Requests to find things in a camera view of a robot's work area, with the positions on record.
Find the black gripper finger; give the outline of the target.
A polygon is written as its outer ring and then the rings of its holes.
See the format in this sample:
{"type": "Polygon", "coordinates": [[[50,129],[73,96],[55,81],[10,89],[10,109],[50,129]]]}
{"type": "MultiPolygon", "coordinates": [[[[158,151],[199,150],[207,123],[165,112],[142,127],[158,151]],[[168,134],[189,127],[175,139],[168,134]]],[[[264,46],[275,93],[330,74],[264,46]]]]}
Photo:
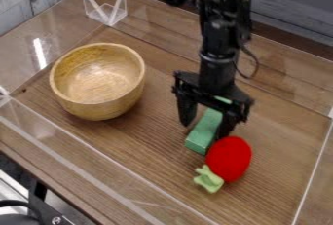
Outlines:
{"type": "Polygon", "coordinates": [[[225,138],[235,131],[240,122],[247,122],[249,118],[249,110],[243,107],[231,107],[223,112],[223,120],[217,130],[217,138],[225,138]]]}
{"type": "Polygon", "coordinates": [[[177,92],[177,107],[181,124],[188,127],[197,116],[199,102],[187,92],[177,92]]]}

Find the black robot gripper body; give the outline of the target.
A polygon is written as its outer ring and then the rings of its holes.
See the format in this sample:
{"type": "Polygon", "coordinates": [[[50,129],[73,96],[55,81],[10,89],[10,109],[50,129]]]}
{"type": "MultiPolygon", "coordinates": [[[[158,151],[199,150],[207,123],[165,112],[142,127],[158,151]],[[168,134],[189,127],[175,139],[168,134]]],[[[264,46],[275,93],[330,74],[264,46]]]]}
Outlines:
{"type": "Polygon", "coordinates": [[[239,53],[215,56],[200,52],[200,58],[199,73],[183,70],[175,72],[173,93],[189,93],[199,105],[221,113],[231,107],[243,107],[249,110],[251,115],[255,100],[236,84],[239,53]]]}

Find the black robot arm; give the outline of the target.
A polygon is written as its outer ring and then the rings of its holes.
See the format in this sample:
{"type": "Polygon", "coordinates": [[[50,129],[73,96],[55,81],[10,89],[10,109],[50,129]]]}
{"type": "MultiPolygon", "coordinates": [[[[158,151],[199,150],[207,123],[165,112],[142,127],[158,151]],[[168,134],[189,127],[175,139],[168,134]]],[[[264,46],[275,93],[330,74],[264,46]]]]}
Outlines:
{"type": "Polygon", "coordinates": [[[200,71],[176,71],[173,92],[181,123],[188,126],[205,105],[223,114],[215,136],[231,135],[249,119],[255,99],[236,84],[240,54],[252,40],[252,0],[165,0],[180,7],[193,2],[200,14],[200,71]]]}

